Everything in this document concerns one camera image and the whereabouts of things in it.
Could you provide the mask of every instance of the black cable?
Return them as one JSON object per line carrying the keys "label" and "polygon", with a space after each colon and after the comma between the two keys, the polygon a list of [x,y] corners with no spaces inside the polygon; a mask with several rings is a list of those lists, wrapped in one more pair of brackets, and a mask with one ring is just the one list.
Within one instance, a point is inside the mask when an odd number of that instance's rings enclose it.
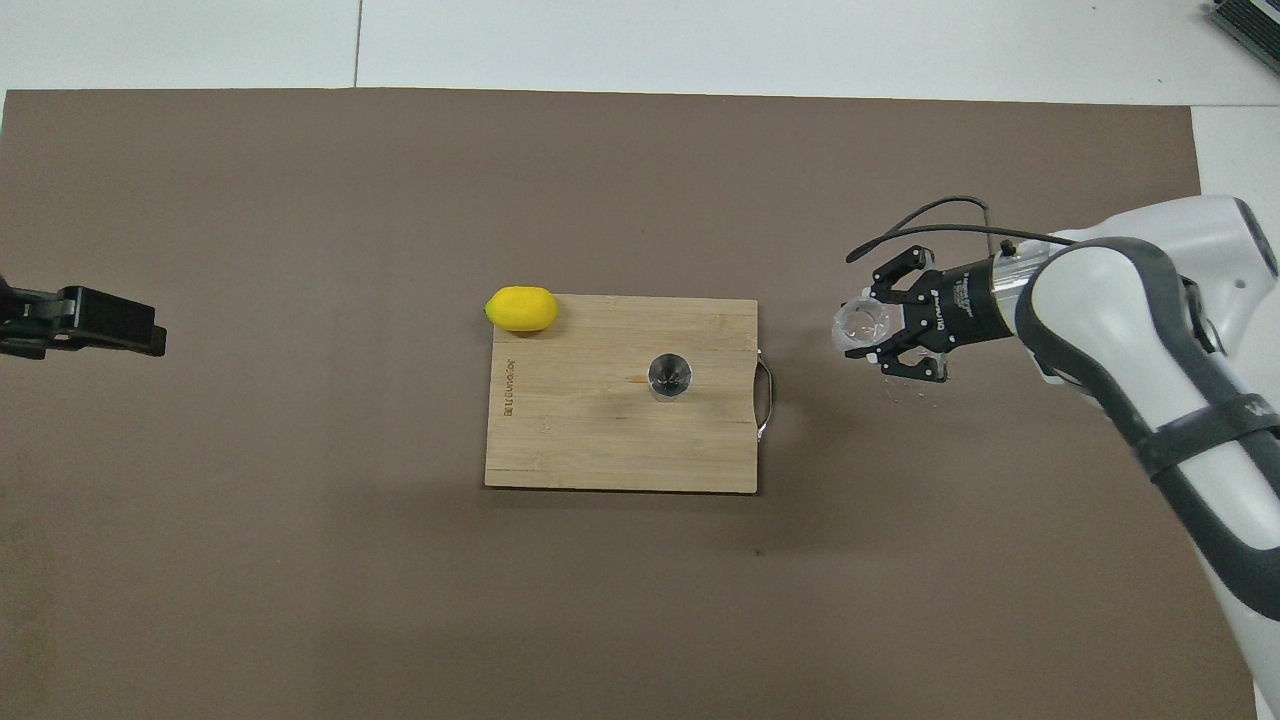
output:
{"label": "black cable", "polygon": [[943,224],[943,225],[915,225],[914,228],[900,228],[900,229],[896,229],[896,231],[890,231],[890,232],[887,232],[887,233],[884,233],[884,234],[882,234],[879,237],[873,237],[872,240],[868,240],[863,245],[860,245],[856,249],[854,249],[854,251],[850,252],[845,258],[845,263],[852,263],[852,261],[863,258],[864,255],[867,255],[872,250],[876,250],[882,243],[888,242],[888,241],[891,241],[893,238],[904,237],[904,236],[908,236],[908,234],[922,233],[922,232],[980,232],[980,233],[984,233],[984,234],[995,233],[995,234],[1004,234],[1004,236],[1009,236],[1009,237],[1020,237],[1023,240],[1039,240],[1039,241],[1043,241],[1043,242],[1052,242],[1053,245],[1074,245],[1075,243],[1074,240],[1066,240],[1065,237],[1057,237],[1057,236],[1053,236],[1053,234],[1042,234],[1042,233],[1038,233],[1038,232],[1028,232],[1028,231],[1015,231],[1015,229],[1010,229],[1010,228],[995,228],[995,227],[991,227],[991,225],[952,225],[952,224]]}
{"label": "black cable", "polygon": [[977,205],[978,208],[982,208],[982,224],[984,225],[991,224],[991,206],[987,205],[987,202],[984,202],[980,197],[974,197],[972,195],[947,195],[946,197],[938,197],[937,200],[927,205],[920,205],[919,208],[913,210],[910,215],[902,218],[901,220],[897,222],[896,225],[888,228],[884,232],[891,233],[900,231],[906,227],[906,223],[910,223],[911,220],[919,218],[920,215],[928,213],[929,210],[937,208],[938,205],[946,205],[947,202],[969,202],[972,205]]}

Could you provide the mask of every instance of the metal handle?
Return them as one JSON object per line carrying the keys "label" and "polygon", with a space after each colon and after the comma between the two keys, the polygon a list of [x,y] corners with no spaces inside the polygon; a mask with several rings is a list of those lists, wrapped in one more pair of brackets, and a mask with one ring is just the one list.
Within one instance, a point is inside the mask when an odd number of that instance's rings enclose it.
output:
{"label": "metal handle", "polygon": [[764,410],[764,420],[760,420],[755,425],[755,442],[764,439],[764,430],[769,427],[769,420],[773,418],[773,370],[769,369],[768,363],[764,361],[764,351],[760,348],[755,350],[755,375],[759,377],[759,370],[764,370],[764,380],[768,383],[769,389],[769,405]]}

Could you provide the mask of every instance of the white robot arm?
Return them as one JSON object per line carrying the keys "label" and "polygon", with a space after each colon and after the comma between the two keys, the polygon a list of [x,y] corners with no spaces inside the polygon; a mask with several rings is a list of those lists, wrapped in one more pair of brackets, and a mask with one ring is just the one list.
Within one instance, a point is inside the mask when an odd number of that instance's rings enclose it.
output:
{"label": "white robot arm", "polygon": [[[1229,361],[1277,275],[1248,206],[1188,197],[1055,236],[928,227],[1036,240],[945,272],[909,249],[836,315],[837,346],[942,382],[950,350],[1015,334],[1046,379],[1096,400],[1194,541],[1260,696],[1280,708],[1280,415]],[[910,232],[927,231],[869,245]],[[915,347],[931,356],[897,359]]]}

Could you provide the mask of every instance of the cutting board handle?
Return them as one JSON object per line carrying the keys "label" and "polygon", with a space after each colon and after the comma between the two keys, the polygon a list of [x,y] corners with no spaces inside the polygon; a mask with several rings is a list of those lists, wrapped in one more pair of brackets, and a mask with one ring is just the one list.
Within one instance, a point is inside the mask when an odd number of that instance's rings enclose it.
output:
{"label": "cutting board handle", "polygon": [[765,382],[765,397],[768,398],[768,405],[764,406],[764,419],[756,420],[755,425],[755,442],[764,439],[764,430],[769,427],[769,420],[773,419],[773,370],[769,369],[769,364],[764,361],[764,351],[755,348],[755,379],[759,380],[764,378]]}

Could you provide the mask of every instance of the wooden cutting board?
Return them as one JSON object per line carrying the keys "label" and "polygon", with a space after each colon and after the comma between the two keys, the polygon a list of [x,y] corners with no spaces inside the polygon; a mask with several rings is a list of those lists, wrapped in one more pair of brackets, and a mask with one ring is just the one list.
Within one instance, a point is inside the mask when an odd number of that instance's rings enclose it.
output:
{"label": "wooden cutting board", "polygon": [[[754,493],[756,302],[557,295],[539,333],[494,328],[485,484]],[[650,363],[692,372],[659,398]]]}

